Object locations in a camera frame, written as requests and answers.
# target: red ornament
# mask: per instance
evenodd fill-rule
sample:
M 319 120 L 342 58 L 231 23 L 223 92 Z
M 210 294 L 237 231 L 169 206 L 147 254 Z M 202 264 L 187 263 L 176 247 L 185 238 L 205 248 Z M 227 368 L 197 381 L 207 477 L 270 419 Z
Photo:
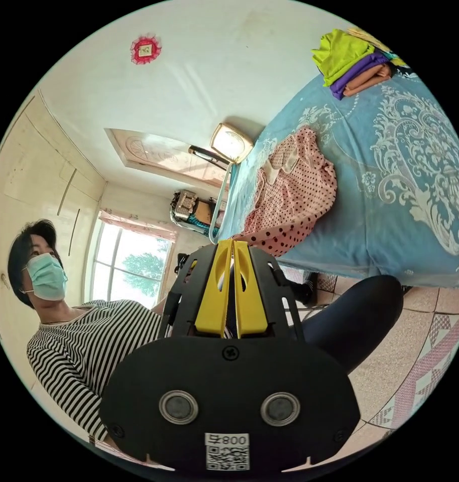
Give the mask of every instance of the red ornament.
M 161 53 L 161 44 L 154 35 L 141 35 L 131 45 L 131 61 L 136 65 L 149 64 Z

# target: qr code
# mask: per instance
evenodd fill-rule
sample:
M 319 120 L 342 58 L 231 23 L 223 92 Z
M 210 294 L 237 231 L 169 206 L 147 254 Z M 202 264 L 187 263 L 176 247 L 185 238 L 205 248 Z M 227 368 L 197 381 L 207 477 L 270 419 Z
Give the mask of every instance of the qr code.
M 250 448 L 206 447 L 206 468 L 208 470 L 249 470 Z

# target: tiled floor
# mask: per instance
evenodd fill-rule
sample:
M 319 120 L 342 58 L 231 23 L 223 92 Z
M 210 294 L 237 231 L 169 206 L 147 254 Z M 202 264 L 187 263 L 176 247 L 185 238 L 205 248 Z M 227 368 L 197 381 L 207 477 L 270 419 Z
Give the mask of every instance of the tiled floor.
M 303 280 L 300 270 L 283 271 L 293 281 Z M 320 273 L 318 304 L 334 301 L 357 282 Z M 308 310 L 299 310 L 303 319 Z M 387 337 L 350 374 L 362 419 L 341 451 L 323 463 L 361 450 L 400 427 L 433 391 L 458 346 L 459 289 L 413 288 Z M 311 461 L 292 470 L 310 466 Z

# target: black hair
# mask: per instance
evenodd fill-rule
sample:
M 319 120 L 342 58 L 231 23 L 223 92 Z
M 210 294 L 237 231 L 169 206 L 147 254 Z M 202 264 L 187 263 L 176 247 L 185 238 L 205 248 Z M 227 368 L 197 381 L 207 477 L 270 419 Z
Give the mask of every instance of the black hair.
M 10 248 L 7 271 L 9 281 L 17 298 L 27 306 L 35 309 L 26 293 L 22 293 L 22 270 L 27 266 L 33 249 L 31 235 L 35 234 L 45 239 L 47 244 L 54 250 L 57 261 L 62 266 L 59 253 L 56 249 L 57 233 L 55 227 L 48 219 L 40 219 L 37 222 L 28 223 L 20 234 L 15 238 Z

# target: pink polka dot clothing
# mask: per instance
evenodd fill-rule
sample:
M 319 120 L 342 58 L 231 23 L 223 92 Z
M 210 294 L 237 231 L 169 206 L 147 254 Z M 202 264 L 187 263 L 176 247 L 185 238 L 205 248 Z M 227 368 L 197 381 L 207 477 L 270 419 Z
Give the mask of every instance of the pink polka dot clothing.
M 247 241 L 274 257 L 301 243 L 333 206 L 336 175 L 305 126 L 282 141 L 258 171 L 255 208 L 244 231 L 233 239 Z

